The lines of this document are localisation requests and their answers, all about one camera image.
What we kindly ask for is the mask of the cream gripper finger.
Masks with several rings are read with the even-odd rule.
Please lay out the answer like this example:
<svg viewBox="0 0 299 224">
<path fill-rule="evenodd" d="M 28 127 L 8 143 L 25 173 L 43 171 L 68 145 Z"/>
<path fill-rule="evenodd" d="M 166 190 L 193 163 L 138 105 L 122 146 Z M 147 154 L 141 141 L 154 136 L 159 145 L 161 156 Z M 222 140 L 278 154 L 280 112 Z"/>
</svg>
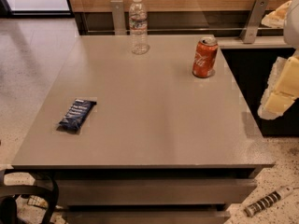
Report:
<svg viewBox="0 0 299 224">
<path fill-rule="evenodd" d="M 287 24 L 287 14 L 291 0 L 279 6 L 276 10 L 270 12 L 262 18 L 261 24 L 270 28 L 283 29 Z"/>
<path fill-rule="evenodd" d="M 299 97 L 299 57 L 277 57 L 258 108 L 261 119 L 281 117 Z"/>
</svg>

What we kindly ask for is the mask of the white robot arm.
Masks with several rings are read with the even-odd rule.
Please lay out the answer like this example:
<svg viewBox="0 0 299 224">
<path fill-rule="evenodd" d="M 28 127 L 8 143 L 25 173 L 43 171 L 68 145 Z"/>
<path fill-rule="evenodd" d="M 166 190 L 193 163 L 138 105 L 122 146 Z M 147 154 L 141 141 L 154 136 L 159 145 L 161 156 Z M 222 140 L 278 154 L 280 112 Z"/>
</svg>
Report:
<svg viewBox="0 0 299 224">
<path fill-rule="evenodd" d="M 258 108 L 261 119 L 281 117 L 299 97 L 299 0 L 291 0 L 265 15 L 262 25 L 282 28 L 284 42 L 295 48 L 295 53 L 274 62 L 267 88 Z"/>
</svg>

